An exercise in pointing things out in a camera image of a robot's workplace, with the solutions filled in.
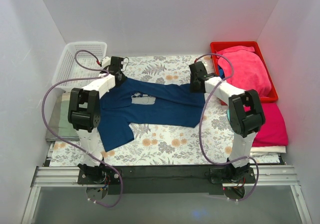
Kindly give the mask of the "navy blue t shirt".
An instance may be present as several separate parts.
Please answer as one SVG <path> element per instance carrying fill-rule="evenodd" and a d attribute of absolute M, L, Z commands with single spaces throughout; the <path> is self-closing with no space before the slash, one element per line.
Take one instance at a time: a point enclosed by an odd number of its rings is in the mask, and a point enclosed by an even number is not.
<path fill-rule="evenodd" d="M 135 139 L 130 124 L 196 127 L 205 104 L 190 84 L 160 84 L 127 79 L 100 98 L 98 131 L 105 151 Z"/>

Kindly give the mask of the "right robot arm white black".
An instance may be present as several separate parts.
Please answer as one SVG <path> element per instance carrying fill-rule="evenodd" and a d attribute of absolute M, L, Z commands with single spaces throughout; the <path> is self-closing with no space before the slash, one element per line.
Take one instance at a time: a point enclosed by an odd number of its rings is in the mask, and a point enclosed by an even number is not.
<path fill-rule="evenodd" d="M 215 73 L 208 73 L 201 61 L 189 65 L 190 91 L 208 93 L 228 106 L 227 119 L 233 130 L 232 150 L 225 163 L 213 164 L 208 176 L 213 183 L 228 180 L 237 183 L 250 173 L 250 152 L 253 141 L 265 124 L 266 118 L 257 91 L 243 90 L 222 80 Z"/>

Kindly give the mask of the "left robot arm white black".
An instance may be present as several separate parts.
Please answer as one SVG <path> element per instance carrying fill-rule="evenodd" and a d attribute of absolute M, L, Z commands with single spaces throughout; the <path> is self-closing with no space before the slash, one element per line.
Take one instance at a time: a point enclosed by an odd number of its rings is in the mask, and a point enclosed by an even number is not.
<path fill-rule="evenodd" d="M 126 81 L 127 77 L 122 72 L 124 60 L 124 57 L 118 56 L 103 58 L 101 66 L 109 75 L 102 72 L 97 79 L 70 92 L 68 122 L 75 129 L 80 147 L 86 155 L 78 167 L 84 177 L 95 184 L 104 183 L 108 177 L 106 169 L 101 166 L 103 145 L 98 131 L 101 122 L 100 99 Z"/>

